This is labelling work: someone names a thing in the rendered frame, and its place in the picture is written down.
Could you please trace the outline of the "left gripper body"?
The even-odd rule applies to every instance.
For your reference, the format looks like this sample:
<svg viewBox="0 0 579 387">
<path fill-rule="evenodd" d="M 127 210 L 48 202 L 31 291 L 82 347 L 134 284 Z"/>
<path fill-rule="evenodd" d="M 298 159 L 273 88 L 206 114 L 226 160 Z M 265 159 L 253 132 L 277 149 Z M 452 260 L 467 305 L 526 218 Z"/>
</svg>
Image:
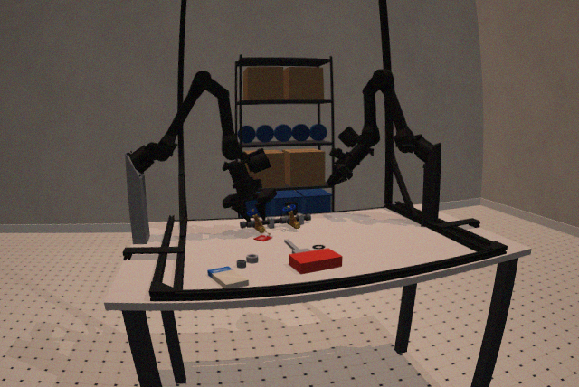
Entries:
<svg viewBox="0 0 579 387">
<path fill-rule="evenodd" d="M 349 153 L 350 154 L 348 154 L 348 157 L 343 164 L 342 164 L 342 162 L 340 163 L 339 160 L 337 160 L 335 162 L 336 167 L 339 170 L 339 172 L 347 179 L 350 179 L 353 176 L 352 170 L 357 165 L 360 165 L 360 162 L 361 162 L 361 160 L 352 151 L 350 151 Z M 341 164 L 341 165 L 339 165 L 339 164 Z"/>
</svg>

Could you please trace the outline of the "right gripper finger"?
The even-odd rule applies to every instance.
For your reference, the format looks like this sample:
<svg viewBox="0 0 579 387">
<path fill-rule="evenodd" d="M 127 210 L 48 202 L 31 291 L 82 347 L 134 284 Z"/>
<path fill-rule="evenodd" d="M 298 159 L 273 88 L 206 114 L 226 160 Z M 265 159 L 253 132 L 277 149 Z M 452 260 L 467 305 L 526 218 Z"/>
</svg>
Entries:
<svg viewBox="0 0 579 387">
<path fill-rule="evenodd" d="M 250 216 L 247 215 L 248 211 L 246 209 L 245 202 L 241 203 L 237 207 L 232 207 L 231 209 L 235 210 L 237 213 L 239 213 L 247 222 L 251 222 Z"/>
<path fill-rule="evenodd" d="M 265 221 L 266 219 L 266 203 L 256 203 L 255 204 L 261 218 Z"/>
</svg>

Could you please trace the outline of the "red flat rectangular block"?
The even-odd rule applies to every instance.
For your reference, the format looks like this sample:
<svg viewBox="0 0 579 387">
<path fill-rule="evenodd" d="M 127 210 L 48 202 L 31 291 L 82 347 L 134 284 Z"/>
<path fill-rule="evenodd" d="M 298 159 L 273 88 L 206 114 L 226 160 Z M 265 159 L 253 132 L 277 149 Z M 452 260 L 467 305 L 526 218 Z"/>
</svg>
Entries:
<svg viewBox="0 0 579 387">
<path fill-rule="evenodd" d="M 300 274 L 342 267 L 343 256 L 331 249 L 289 254 L 289 265 Z"/>
</svg>

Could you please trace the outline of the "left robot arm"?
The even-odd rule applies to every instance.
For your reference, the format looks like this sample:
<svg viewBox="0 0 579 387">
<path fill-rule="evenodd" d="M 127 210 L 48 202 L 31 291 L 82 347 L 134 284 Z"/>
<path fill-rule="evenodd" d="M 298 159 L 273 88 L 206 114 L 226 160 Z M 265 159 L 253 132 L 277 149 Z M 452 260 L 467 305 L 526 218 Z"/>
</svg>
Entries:
<svg viewBox="0 0 579 387">
<path fill-rule="evenodd" d="M 398 98 L 394 91 L 393 74 L 388 69 L 376 70 L 371 80 L 363 88 L 365 124 L 362 130 L 362 135 L 358 135 L 351 127 L 347 127 L 342 133 L 339 134 L 338 138 L 347 147 L 353 147 L 351 151 L 361 161 L 369 153 L 371 156 L 374 155 L 374 149 L 370 147 L 376 145 L 380 141 L 379 129 L 376 125 L 375 109 L 375 94 L 379 90 L 381 90 L 384 94 L 384 98 L 394 121 L 396 128 L 394 141 L 396 147 L 398 147 L 398 149 L 403 153 L 414 152 L 417 157 L 425 163 L 429 157 L 429 154 L 433 150 L 434 145 L 424 139 L 422 134 L 414 136 L 411 129 L 408 128 Z M 356 145 L 354 146 L 354 144 Z M 342 149 L 338 148 L 337 150 L 334 150 L 332 147 L 329 155 L 337 158 L 338 160 L 340 158 L 339 161 L 343 164 L 346 161 L 349 153 L 346 152 L 346 154 L 348 153 L 346 155 L 344 153 L 341 154 L 341 152 Z"/>
</svg>

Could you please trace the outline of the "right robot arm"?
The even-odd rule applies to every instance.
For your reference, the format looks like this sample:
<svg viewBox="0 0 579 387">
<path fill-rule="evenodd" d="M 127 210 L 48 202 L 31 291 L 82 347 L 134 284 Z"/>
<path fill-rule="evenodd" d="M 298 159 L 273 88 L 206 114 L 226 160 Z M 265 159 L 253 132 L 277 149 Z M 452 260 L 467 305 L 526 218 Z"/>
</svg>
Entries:
<svg viewBox="0 0 579 387">
<path fill-rule="evenodd" d="M 229 169 L 233 182 L 241 181 L 249 176 L 245 163 L 248 164 L 250 172 L 254 171 L 255 173 L 271 167 L 269 158 L 266 156 L 263 148 L 249 154 L 245 152 L 243 153 L 243 151 L 240 152 L 241 149 L 233 130 L 229 90 L 213 80 L 208 71 L 199 71 L 195 74 L 183 104 L 159 143 L 150 142 L 151 145 L 149 143 L 147 146 L 140 147 L 132 154 L 128 153 L 136 170 L 143 174 L 144 171 L 154 164 L 154 160 L 158 159 L 158 161 L 166 161 L 170 156 L 172 157 L 173 152 L 177 147 L 177 144 L 175 143 L 176 136 L 181 126 L 183 126 L 194 103 L 199 98 L 198 96 L 205 90 L 213 95 L 215 93 L 217 97 L 214 96 L 218 98 L 219 112 L 221 115 L 221 121 L 223 122 L 221 124 L 223 131 L 222 152 L 224 153 L 224 157 L 228 160 L 242 160 L 238 163 L 236 160 L 231 163 L 224 162 L 223 170 L 226 171 Z"/>
</svg>

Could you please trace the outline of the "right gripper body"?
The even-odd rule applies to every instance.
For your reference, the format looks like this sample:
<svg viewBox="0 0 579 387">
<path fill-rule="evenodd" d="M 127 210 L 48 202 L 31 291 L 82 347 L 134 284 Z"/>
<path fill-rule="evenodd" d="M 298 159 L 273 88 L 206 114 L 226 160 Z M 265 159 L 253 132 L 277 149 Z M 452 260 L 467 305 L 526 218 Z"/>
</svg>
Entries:
<svg viewBox="0 0 579 387">
<path fill-rule="evenodd" d="M 241 181 L 233 182 L 233 188 L 236 189 L 237 193 L 229 194 L 223 199 L 223 208 L 231 208 L 231 206 L 237 207 L 242 203 L 242 201 L 246 202 L 247 200 L 259 200 L 258 203 L 266 203 L 271 201 L 277 195 L 276 190 L 273 187 L 263 189 L 260 193 L 256 193 L 257 191 L 253 188 L 252 180 L 252 177 L 248 176 Z M 259 198 L 257 199 L 258 195 Z"/>
</svg>

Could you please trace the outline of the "grey hex nut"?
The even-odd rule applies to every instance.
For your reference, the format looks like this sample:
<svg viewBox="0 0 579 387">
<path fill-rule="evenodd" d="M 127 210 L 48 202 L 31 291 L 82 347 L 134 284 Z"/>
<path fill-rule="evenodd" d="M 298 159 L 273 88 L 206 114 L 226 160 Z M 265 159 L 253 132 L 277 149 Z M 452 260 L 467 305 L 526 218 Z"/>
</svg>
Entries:
<svg viewBox="0 0 579 387">
<path fill-rule="evenodd" d="M 258 263 L 258 255 L 256 254 L 249 254 L 246 256 L 246 262 L 248 263 Z"/>
</svg>

